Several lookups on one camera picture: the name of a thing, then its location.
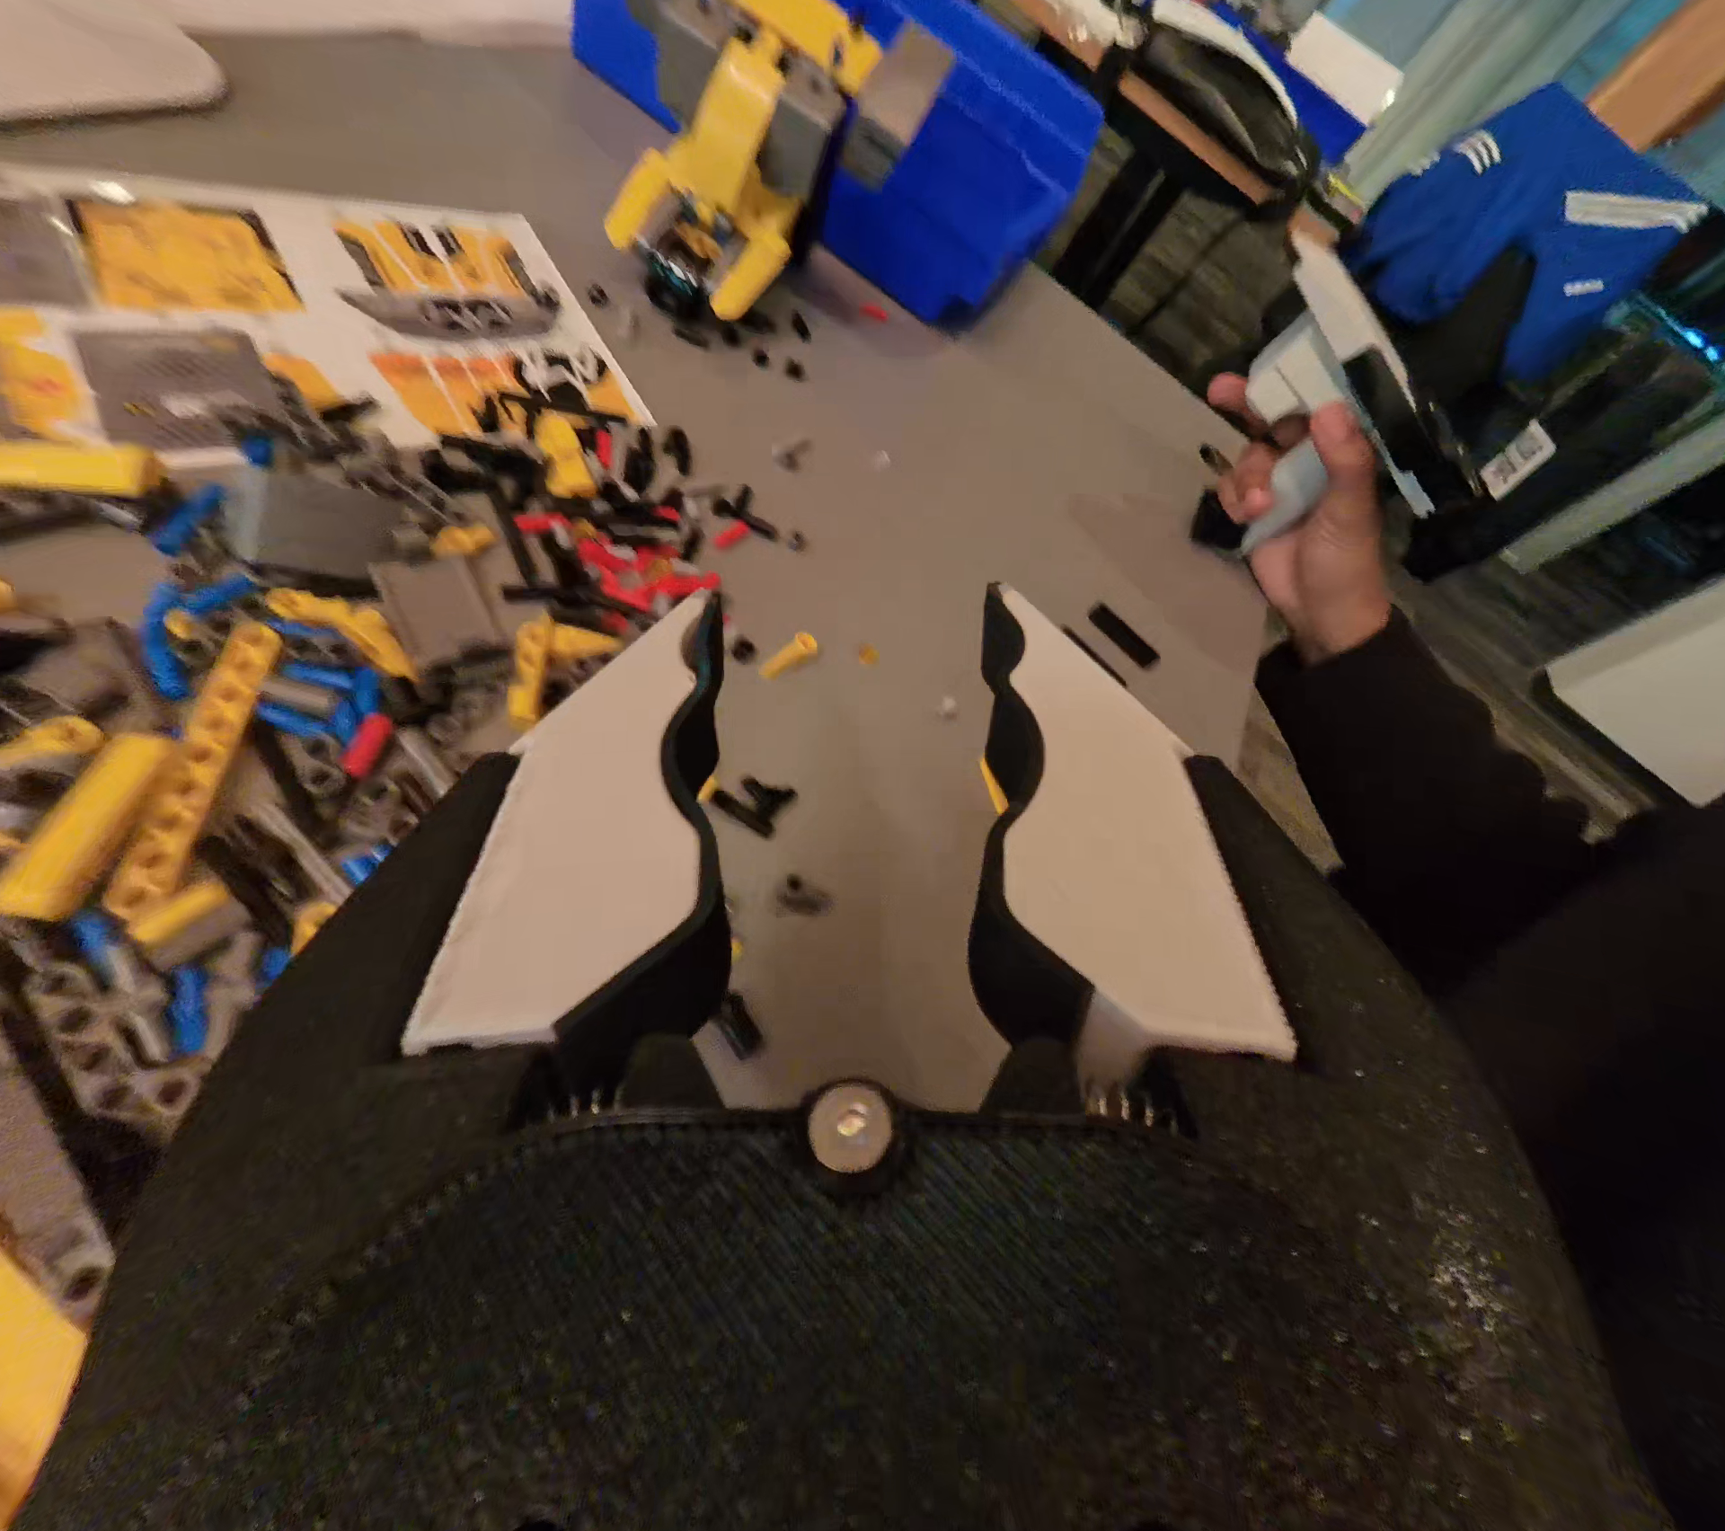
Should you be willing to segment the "partly built toy vehicle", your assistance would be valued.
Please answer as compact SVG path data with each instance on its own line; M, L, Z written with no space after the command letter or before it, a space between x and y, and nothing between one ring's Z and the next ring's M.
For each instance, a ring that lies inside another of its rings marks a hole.
M884 188L931 118L954 50L915 21L883 43L838 0L627 0L676 118L606 215L649 301L681 327L741 325L794 257L832 176Z

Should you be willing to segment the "person's right hand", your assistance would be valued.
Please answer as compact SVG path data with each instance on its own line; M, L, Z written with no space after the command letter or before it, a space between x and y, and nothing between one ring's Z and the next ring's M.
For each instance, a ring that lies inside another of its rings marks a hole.
M1375 449L1344 402L1328 402L1307 420L1267 424L1246 391L1246 377L1220 373L1206 393L1249 436L1219 478L1219 505L1235 524L1254 524L1274 505L1276 470L1301 447L1316 449L1328 474L1323 496L1296 526L1262 544L1249 566L1298 657L1314 664L1346 655L1382 632L1393 609Z

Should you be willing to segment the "black toy connector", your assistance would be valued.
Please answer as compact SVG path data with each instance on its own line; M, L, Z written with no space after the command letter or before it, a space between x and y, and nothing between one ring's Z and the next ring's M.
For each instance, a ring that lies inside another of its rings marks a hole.
M701 805L760 839L773 839L780 817L800 799L798 788L768 783L746 774L739 788L724 787L717 776L701 787Z

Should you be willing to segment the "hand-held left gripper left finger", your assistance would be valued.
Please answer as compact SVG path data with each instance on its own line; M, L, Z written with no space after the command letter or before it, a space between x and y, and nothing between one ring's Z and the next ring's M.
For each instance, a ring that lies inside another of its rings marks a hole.
M518 740L512 774L399 1038L405 1058L572 1042L705 923L726 990L717 837L723 598L694 593Z

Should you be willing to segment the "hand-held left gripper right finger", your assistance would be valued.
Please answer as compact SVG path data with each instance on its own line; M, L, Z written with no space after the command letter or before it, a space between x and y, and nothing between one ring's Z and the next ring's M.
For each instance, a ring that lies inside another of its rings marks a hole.
M967 977L1008 1044L1084 1083L1156 1053L1292 1065L1299 1042L1201 803L1202 758L1014 585L987 587L981 776L994 819Z

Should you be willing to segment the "wooden desk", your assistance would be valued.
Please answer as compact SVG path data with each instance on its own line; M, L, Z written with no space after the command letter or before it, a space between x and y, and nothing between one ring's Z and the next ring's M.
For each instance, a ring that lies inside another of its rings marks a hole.
M1175 210L1197 195L1231 206L1246 222L1326 233L1308 203L1278 197L1249 161L1141 75L1127 68L1105 71L1109 52L1080 37L1051 0L1008 1L1021 19L1035 25L1037 52L1089 88L1105 122L1131 147L1053 269L1053 278L1086 307L1104 310L1143 249Z

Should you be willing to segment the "blue jacket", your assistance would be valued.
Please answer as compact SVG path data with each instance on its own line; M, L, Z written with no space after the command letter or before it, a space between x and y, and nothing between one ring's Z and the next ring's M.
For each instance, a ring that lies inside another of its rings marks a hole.
M1343 248L1380 312L1456 312L1506 255L1529 264L1502 377L1537 381L1641 289L1714 204L1546 82L1387 185Z

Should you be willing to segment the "person's right forearm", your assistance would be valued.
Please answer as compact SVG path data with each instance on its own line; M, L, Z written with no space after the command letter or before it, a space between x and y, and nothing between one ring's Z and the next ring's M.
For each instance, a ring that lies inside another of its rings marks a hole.
M1398 612L1325 661L1280 645L1258 690L1341 893L1468 1047L1573 1250L1722 1293L1722 801L1591 839Z

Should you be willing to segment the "blue storage bin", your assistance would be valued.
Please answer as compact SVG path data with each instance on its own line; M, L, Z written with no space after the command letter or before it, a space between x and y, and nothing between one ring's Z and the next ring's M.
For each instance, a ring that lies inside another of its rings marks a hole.
M929 323L981 312L1053 233L1104 125L1100 102L971 0L836 0L890 44L906 23L954 53L886 183L832 183L818 240ZM573 0L572 53L663 129L656 48L627 0Z

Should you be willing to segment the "toy sticker sheet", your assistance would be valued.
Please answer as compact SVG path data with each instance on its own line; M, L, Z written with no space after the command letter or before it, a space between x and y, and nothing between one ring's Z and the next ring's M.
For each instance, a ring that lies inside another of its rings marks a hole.
M193 469L230 429L360 404L401 447L469 436L491 398L575 386L656 418L520 213L6 163L9 440L135 443Z

